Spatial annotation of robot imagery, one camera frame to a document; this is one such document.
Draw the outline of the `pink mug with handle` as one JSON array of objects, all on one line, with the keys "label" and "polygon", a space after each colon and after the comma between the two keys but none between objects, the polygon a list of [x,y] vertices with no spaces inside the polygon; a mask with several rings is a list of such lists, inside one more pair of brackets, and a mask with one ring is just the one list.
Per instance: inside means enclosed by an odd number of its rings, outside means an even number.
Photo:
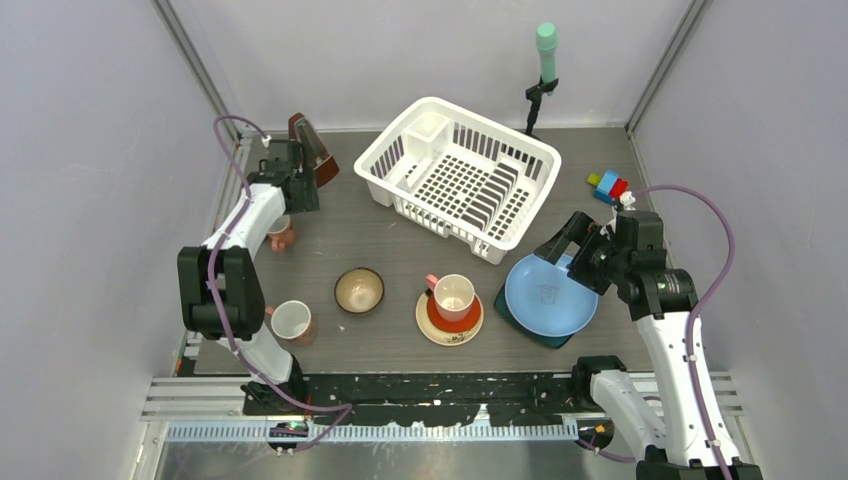
[{"label": "pink mug with handle", "polygon": [[296,241],[296,232],[290,215],[283,215],[276,219],[267,232],[271,249],[274,252],[282,252],[292,246]]}]

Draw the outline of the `white plastic dish rack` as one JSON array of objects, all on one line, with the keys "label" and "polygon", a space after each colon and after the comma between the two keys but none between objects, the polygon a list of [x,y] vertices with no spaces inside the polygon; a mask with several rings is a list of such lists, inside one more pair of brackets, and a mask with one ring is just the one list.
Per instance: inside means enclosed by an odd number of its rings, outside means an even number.
[{"label": "white plastic dish rack", "polygon": [[354,162],[372,199],[490,264],[515,249],[562,164],[553,147],[438,97],[400,113]]}]

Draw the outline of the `pink cup white inside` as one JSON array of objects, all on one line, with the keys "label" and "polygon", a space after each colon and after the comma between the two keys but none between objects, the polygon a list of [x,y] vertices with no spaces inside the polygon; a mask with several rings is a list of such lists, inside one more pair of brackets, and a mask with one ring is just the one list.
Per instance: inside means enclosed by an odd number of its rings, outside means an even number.
[{"label": "pink cup white inside", "polygon": [[442,277],[430,274],[425,277],[425,282],[432,292],[437,312],[443,319],[457,322],[469,314],[476,299],[476,291],[467,277],[460,274]]}]

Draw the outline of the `brown ceramic bowl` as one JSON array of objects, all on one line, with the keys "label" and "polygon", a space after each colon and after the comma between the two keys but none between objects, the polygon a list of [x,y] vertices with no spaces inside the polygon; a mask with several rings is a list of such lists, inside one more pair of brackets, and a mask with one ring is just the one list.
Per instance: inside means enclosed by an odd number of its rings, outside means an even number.
[{"label": "brown ceramic bowl", "polygon": [[374,270],[354,268],[338,277],[334,285],[334,299],[344,312],[364,315],[375,310],[385,296],[383,278]]}]

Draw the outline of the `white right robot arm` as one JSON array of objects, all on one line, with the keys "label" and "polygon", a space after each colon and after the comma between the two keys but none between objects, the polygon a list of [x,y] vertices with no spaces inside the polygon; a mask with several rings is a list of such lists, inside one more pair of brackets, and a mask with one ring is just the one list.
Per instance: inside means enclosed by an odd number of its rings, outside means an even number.
[{"label": "white right robot arm", "polygon": [[634,391],[614,355],[578,359],[572,400],[604,410],[631,449],[639,479],[759,479],[760,467],[742,459],[716,399],[692,277],[668,267],[663,240],[655,212],[620,211],[602,225],[577,211],[535,249],[553,264],[575,244],[569,278],[599,295],[616,287],[648,349],[662,411]]}]

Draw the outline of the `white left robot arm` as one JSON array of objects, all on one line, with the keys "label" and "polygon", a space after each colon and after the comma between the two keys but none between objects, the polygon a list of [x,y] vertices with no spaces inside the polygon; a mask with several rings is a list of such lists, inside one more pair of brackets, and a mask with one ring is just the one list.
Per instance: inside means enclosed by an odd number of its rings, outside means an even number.
[{"label": "white left robot arm", "polygon": [[246,175],[239,203],[222,225],[201,245],[178,253],[178,284],[186,329],[228,348],[248,369],[247,394],[268,397],[280,412],[293,414],[305,405],[307,384],[296,357],[265,323],[254,259],[274,226],[319,203],[303,146],[269,138],[263,144],[266,156]]}]

